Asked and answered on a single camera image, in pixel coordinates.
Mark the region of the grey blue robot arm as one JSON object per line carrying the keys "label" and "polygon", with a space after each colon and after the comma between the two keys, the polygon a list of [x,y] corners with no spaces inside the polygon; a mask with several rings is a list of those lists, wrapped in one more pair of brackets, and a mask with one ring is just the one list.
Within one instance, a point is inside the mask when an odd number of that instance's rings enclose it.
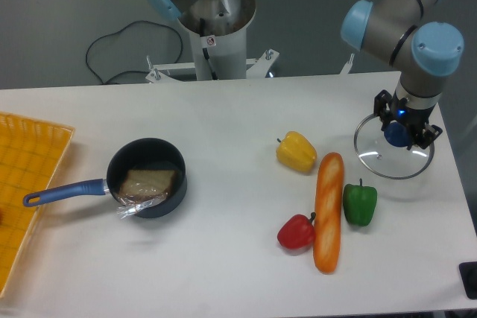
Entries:
{"label": "grey blue robot arm", "polygon": [[[395,147],[429,147],[440,135],[429,116],[464,50],[458,29],[442,22],[421,22],[440,0],[361,0],[347,12],[341,38],[400,72],[393,93],[380,92],[373,115]],[[247,72],[246,30],[255,0],[148,0],[163,18],[188,32],[198,80],[242,79]]]}

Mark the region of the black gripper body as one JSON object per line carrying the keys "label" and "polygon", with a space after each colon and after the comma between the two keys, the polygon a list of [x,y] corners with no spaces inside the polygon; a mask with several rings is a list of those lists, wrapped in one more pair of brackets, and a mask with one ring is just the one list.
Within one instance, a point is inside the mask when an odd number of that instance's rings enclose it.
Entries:
{"label": "black gripper body", "polygon": [[388,133],[423,133],[429,124],[429,116],[437,104],[437,96],[420,97],[403,86],[397,86],[391,99],[391,123]]}

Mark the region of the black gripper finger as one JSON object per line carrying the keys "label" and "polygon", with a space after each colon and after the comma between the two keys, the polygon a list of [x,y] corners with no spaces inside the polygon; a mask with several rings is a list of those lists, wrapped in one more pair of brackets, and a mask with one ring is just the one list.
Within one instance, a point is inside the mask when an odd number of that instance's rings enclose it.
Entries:
{"label": "black gripper finger", "polygon": [[425,123],[423,126],[408,125],[407,131],[410,140],[408,150],[414,146],[425,150],[443,133],[439,126],[430,123]]}
{"label": "black gripper finger", "polygon": [[386,130],[388,125],[392,122],[392,112],[389,108],[391,101],[391,94],[384,89],[374,98],[373,115],[381,121],[381,130]]}

